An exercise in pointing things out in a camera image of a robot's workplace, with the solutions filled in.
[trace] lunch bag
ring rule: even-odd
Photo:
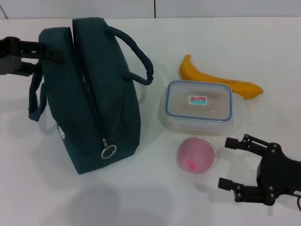
[[[69,27],[45,29],[39,36],[40,43],[61,51],[63,63],[40,60],[43,75],[32,77],[29,118],[38,121],[48,100],[67,152],[82,174],[134,154],[141,119],[133,80],[150,85],[154,71],[134,40],[104,19],[75,19],[72,24],[73,37]],[[147,79],[129,71],[116,37],[144,64]]]

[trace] banana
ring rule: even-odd
[[[180,74],[183,80],[222,83],[230,86],[234,93],[243,96],[244,99],[251,99],[263,93],[262,88],[251,82],[222,79],[202,73],[192,64],[190,59],[191,55],[186,55],[181,63]]]

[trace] cable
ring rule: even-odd
[[[298,205],[299,210],[301,211],[300,198],[301,198],[301,197],[299,197],[299,198],[297,199],[297,205]]]

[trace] pink stress ball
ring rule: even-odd
[[[211,145],[197,137],[183,141],[178,152],[178,162],[182,169],[191,173],[204,173],[212,165],[214,152]]]

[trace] zipper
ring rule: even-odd
[[[73,24],[74,26],[77,26],[77,23],[75,22],[75,20],[73,21]],[[79,42],[81,41],[80,39],[80,36],[79,34],[77,33],[77,39],[79,40]],[[66,40],[67,42],[67,47],[69,49],[73,49],[75,50],[75,55],[77,56],[77,60],[80,62],[80,70],[81,70],[81,74],[82,74],[82,78],[80,78],[80,83],[83,85],[83,89],[84,89],[84,94],[86,96],[86,99],[88,100],[88,105],[90,106],[90,112],[92,113],[93,115],[93,119],[94,119],[94,123],[96,124],[96,130],[97,130],[97,133],[98,133],[98,136],[100,138],[100,140],[102,141],[102,145],[105,148],[109,147],[108,146],[108,143],[107,143],[107,133],[106,133],[106,130],[105,130],[105,126],[104,126],[104,122],[103,122],[103,119],[100,117],[100,113],[98,112],[97,108],[95,107],[95,97],[92,95],[92,92],[93,90],[91,89],[90,85],[89,85],[89,79],[88,77],[85,75],[85,67],[82,63],[82,60],[79,59],[79,56],[76,52],[76,49],[73,48],[71,45],[70,45],[70,40]],[[74,57],[74,55],[72,54],[71,52],[71,58],[72,58],[72,61],[73,61],[73,65],[78,67],[76,65],[76,59]]]

